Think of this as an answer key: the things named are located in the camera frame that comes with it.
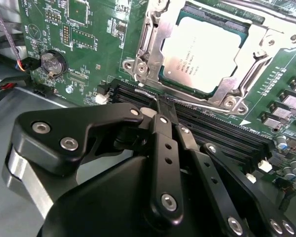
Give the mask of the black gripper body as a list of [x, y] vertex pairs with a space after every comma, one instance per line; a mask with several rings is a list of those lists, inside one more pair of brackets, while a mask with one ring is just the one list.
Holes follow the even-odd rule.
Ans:
[[[176, 226], [159, 223], [151, 211], [156, 185], [183, 193], [183, 219]], [[155, 175], [151, 159], [128, 158], [62, 195], [40, 230], [42, 237], [219, 237], [202, 186], [176, 168]]]

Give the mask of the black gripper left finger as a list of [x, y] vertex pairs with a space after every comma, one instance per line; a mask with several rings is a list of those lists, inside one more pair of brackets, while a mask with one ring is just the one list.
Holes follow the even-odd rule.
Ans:
[[77, 187], [81, 165], [133, 151], [151, 162], [147, 213], [157, 224], [174, 226], [183, 218], [176, 124], [173, 103], [162, 97], [150, 109], [116, 103], [26, 112], [15, 120], [6, 166], [46, 218]]

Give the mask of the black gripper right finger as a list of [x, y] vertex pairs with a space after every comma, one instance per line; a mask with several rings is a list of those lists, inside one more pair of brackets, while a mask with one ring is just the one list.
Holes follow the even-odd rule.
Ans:
[[192, 132], [178, 123], [174, 100], [164, 96], [164, 112], [175, 124], [179, 144], [202, 183], [212, 208], [217, 237], [296, 237], [296, 227], [218, 146], [198, 147]]

